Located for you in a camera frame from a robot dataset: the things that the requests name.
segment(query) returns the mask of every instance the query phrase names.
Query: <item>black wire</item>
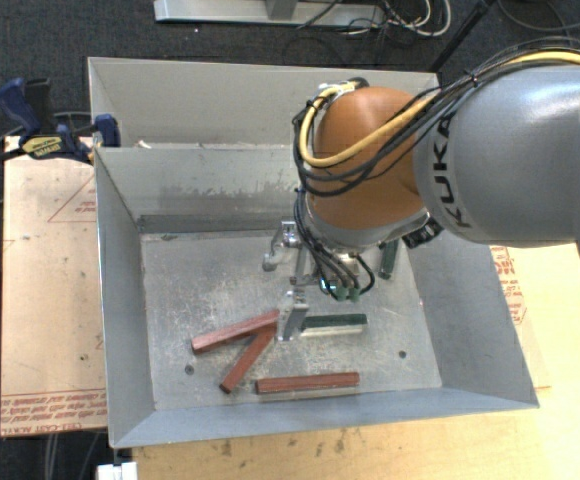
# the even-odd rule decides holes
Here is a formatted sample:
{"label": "black wire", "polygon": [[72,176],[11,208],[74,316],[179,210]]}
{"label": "black wire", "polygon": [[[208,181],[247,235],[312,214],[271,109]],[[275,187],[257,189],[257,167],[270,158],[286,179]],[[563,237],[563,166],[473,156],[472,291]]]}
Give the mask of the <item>black wire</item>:
{"label": "black wire", "polygon": [[[452,103],[455,99],[460,98],[463,94],[465,94],[468,90],[474,87],[475,79],[480,80],[480,83],[485,83],[496,78],[499,78],[505,74],[509,74],[521,69],[528,69],[530,67],[539,67],[539,66],[547,66],[547,65],[557,65],[568,62],[566,61],[558,61],[558,60],[549,60],[549,61],[542,61],[542,60],[535,60],[535,61],[526,61],[523,63],[511,64],[506,65],[510,60],[518,58],[523,55],[527,55],[533,51],[532,45],[536,45],[536,49],[541,49],[542,51],[546,51],[550,48],[554,50],[564,51],[569,50],[573,52],[577,52],[580,54],[580,49],[574,47],[564,47],[564,46],[557,46],[554,45],[552,47],[547,47],[544,42],[527,42],[525,43],[524,47],[520,47],[519,45],[510,47],[503,52],[496,54],[495,56],[491,57],[488,61],[483,63],[481,66],[477,68],[473,73],[466,75],[465,77],[459,79],[458,81],[450,84],[449,86],[443,88],[440,94],[436,95],[432,98],[432,100],[424,107],[422,111],[415,116],[409,123],[407,123],[400,131],[398,131],[393,137],[391,137],[377,154],[372,158],[367,160],[366,162],[356,166],[355,168],[349,169],[345,172],[336,174],[336,175],[328,175],[323,176],[319,174],[315,174],[313,171],[307,169],[303,165],[303,159],[301,158],[300,152],[298,150],[298,139],[295,140],[295,148],[294,148],[294,156],[295,156],[295,163],[297,164],[299,177],[305,187],[305,190],[317,195],[319,197],[332,197],[336,195],[343,194],[348,190],[358,186],[362,183],[365,179],[370,176],[370,173],[377,165],[379,161],[385,158],[388,154],[394,151],[397,147],[399,147],[410,135],[421,129],[425,126],[431,119],[437,117],[437,113],[443,110],[443,108],[447,107],[450,103]],[[350,179],[351,176],[358,174],[357,177],[354,179]],[[334,182],[339,181],[342,182],[343,185],[337,189],[324,191],[318,190],[311,186],[308,183],[308,179],[312,179],[315,181],[323,181],[323,182]]]}
{"label": "black wire", "polygon": [[321,18],[323,18],[326,14],[328,14],[332,8],[337,5],[339,2],[341,2],[342,0],[333,0],[332,2],[330,2],[330,4],[328,6],[326,6],[325,9],[323,9],[321,12],[319,12],[318,14],[316,14],[315,16],[313,16],[312,18],[310,18],[308,21],[306,21],[305,23],[299,25],[297,27],[297,30],[301,30],[302,28],[307,28],[310,27],[312,25],[314,25],[317,21],[319,21]]}
{"label": "black wire", "polygon": [[535,25],[532,25],[530,23],[526,23],[524,21],[521,21],[518,18],[515,18],[510,11],[508,11],[503,3],[501,2],[501,0],[497,0],[497,5],[499,6],[499,9],[501,10],[501,12],[503,13],[503,15],[508,18],[510,21],[516,23],[517,25],[527,28],[529,30],[535,30],[537,32],[566,32],[569,30],[575,30],[580,28],[580,22],[579,23],[571,23],[569,25],[566,25],[565,23],[563,23],[563,20],[561,19],[561,16],[558,15],[556,9],[553,8],[555,14],[557,14],[559,21],[561,21],[562,25],[560,27],[537,27]]}
{"label": "black wire", "polygon": [[321,276],[325,279],[325,273],[323,271],[322,263],[325,264],[345,287],[349,287],[349,284],[355,288],[359,287],[359,281],[356,276],[341,263],[341,261],[335,257],[330,251],[328,251],[323,244],[321,244],[312,233],[305,226],[305,222],[302,215],[302,203],[304,204],[303,192],[297,192],[297,199],[294,205],[294,219],[297,224],[297,231],[302,238],[302,243],[308,248],[312,257],[315,260],[315,264],[320,270]]}
{"label": "black wire", "polygon": [[363,260],[363,258],[361,257],[361,254],[355,254],[354,258],[359,262],[359,265],[361,265],[361,267],[363,267],[363,270],[366,271],[366,273],[368,274],[368,278],[369,278],[368,284],[361,290],[361,292],[359,292],[359,295],[363,295],[364,293],[368,293],[372,289],[372,287],[374,286],[374,282],[375,282],[374,272],[372,272],[372,269]]}

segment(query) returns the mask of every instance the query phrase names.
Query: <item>orange object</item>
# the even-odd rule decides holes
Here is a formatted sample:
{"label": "orange object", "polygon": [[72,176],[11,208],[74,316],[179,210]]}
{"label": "orange object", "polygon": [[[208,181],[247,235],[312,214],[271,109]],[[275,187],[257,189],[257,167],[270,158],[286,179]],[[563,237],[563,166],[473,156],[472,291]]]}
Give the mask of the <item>orange object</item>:
{"label": "orange object", "polygon": [[326,373],[298,377],[277,377],[259,379],[255,382],[258,394],[286,393],[288,391],[307,391],[315,389],[333,389],[358,386],[358,372]]}
{"label": "orange object", "polygon": [[192,351],[195,354],[207,352],[220,345],[258,334],[262,328],[275,326],[279,318],[279,310],[273,309],[263,315],[255,316],[224,327],[218,331],[203,334],[192,339]]}
{"label": "orange object", "polygon": [[239,381],[243,378],[246,372],[254,364],[261,353],[266,349],[266,347],[273,340],[274,335],[277,333],[277,326],[266,327],[257,334],[252,343],[245,350],[243,355],[234,365],[232,370],[226,375],[223,382],[219,387],[225,392],[230,394],[232,390],[236,387]]}
{"label": "orange object", "polygon": [[[328,109],[319,123],[314,139],[315,156],[331,156],[345,150],[365,136],[380,128],[412,98],[411,95],[386,87],[365,87],[348,93]],[[338,174],[352,169],[374,156],[390,139],[386,134],[371,146],[327,172]],[[397,157],[412,146],[414,135],[384,158],[373,169],[372,177],[381,173]],[[324,169],[313,169],[324,174]],[[339,183],[314,182],[320,190],[332,190]],[[368,179],[359,186],[335,197],[318,197],[310,194],[314,212],[325,222],[343,229],[361,230],[385,226],[410,217],[423,208],[414,179],[412,152],[379,178]]]}

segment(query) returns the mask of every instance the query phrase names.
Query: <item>wooden stick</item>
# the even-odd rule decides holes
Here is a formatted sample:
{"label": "wooden stick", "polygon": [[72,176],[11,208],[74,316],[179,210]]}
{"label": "wooden stick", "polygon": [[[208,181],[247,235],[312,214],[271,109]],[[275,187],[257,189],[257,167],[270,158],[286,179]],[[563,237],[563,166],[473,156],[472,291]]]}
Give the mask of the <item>wooden stick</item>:
{"label": "wooden stick", "polygon": [[277,334],[277,327],[266,328],[259,332],[257,337],[248,346],[246,351],[234,365],[232,370],[223,379],[219,387],[226,393],[230,394],[239,381],[243,378],[248,369],[254,364],[261,353],[266,349],[268,344],[272,341],[275,334]]}
{"label": "wooden stick", "polygon": [[259,379],[255,382],[255,389],[257,394],[262,395],[266,393],[285,393],[287,391],[345,388],[358,385],[358,372],[342,372]]}
{"label": "wooden stick", "polygon": [[257,334],[262,328],[274,325],[276,328],[279,310],[273,309],[254,318],[237,322],[217,331],[203,334],[192,339],[192,351],[195,354],[207,352],[230,341]]}

